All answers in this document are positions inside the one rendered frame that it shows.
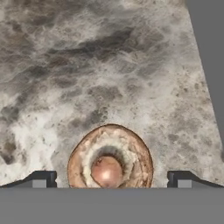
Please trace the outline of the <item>brown mushroom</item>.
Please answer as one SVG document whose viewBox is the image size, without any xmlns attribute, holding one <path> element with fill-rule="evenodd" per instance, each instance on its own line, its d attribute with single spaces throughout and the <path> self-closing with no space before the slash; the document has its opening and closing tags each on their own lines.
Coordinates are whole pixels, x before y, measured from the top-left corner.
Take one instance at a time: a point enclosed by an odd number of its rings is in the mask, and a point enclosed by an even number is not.
<svg viewBox="0 0 224 224">
<path fill-rule="evenodd" d="M 149 188 L 152 178 L 150 150 L 136 133 L 117 124 L 89 132 L 67 164 L 72 188 Z"/>
</svg>

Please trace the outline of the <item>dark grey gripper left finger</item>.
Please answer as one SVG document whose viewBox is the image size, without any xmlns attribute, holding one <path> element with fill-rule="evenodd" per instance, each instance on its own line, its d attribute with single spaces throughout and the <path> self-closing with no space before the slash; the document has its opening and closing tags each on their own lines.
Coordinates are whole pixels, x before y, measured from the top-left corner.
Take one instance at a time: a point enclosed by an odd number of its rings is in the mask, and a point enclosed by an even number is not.
<svg viewBox="0 0 224 224">
<path fill-rule="evenodd" d="M 56 171 L 34 171 L 24 179 L 14 181 L 6 185 L 0 185 L 0 188 L 10 187 L 30 187 L 30 188 L 56 188 Z"/>
</svg>

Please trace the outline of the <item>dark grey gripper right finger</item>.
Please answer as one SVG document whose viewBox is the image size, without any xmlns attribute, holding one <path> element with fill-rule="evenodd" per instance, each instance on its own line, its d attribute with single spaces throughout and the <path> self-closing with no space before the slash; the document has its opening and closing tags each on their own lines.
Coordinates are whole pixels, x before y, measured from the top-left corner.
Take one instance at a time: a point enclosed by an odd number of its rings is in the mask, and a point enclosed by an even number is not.
<svg viewBox="0 0 224 224">
<path fill-rule="evenodd" d="M 190 171 L 168 171 L 168 188 L 224 188 L 224 185 L 215 184 L 194 175 Z"/>
</svg>

